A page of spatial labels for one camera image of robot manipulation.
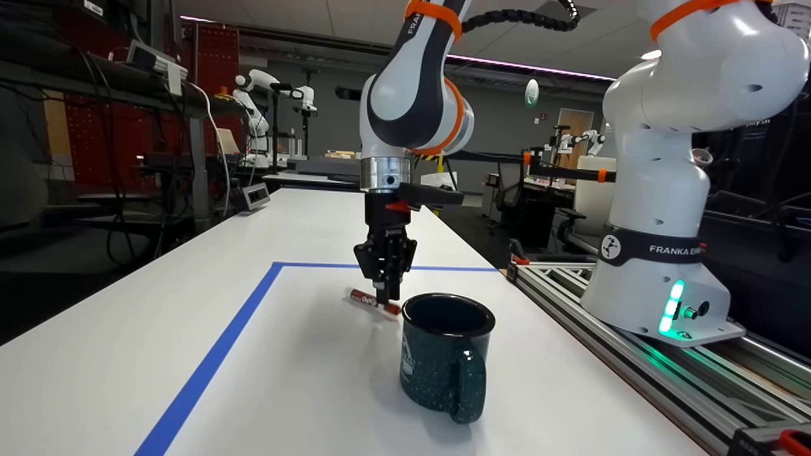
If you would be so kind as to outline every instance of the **orange ring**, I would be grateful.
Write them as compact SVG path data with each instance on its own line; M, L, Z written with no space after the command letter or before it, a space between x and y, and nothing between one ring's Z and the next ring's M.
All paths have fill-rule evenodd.
M462 121L463 121L463 100L462 100L462 91L457 90L457 83L451 80L446 80L446 86L451 90L453 93L453 101L457 101L457 120L453 120L453 129L448 133L448 137L437 144L437 147L428 147L428 150L413 150L413 154L421 154L421 157L439 157L462 133Z
M722 7L722 6L732 6L732 4L737 4L737 0L688 0L688 4L681 4L680 7L670 10L667 16L662 16L662 17L651 25L651 39L660 40L660 36L662 36L667 29L681 23L685 17L690 17L690 16L699 12L699 10L708 10L708 12L709 12L709 10L718 10L718 7Z
M463 34L462 23L458 23L458 16L451 7L430 6L428 0L410 0L408 7L406 7L406 17L410 17L410 16L428 16L434 20L446 23L451 29L451 34L457 36L457 40Z

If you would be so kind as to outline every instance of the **wall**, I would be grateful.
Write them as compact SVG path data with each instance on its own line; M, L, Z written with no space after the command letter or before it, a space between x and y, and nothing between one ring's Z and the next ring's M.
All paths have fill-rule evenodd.
M318 91L320 114L309 126L309 154L321 157L326 150L361 150L357 135L357 101L343 101L335 96L338 86L363 90L367 74L361 72L338 72L338 69L309 69L293 63L273 63L267 69L285 83L309 83ZM563 107L596 111L596 121L600 121L600 100L568 100L565 93L542 96L541 107L524 107L524 86L505 83L505 81L481 81L463 80L457 81L463 96L472 101L477 111L477 133L466 144L470 152L505 152L518 154L524 147L544 144L555 129L558 111ZM302 133L302 118L293 111L293 101L282 101L280 107L280 129ZM463 194L481 194L484 178L498 171L498 166L481 162L457 162L457 173L462 175L458 186ZM518 180L518 168L501 168L506 183Z

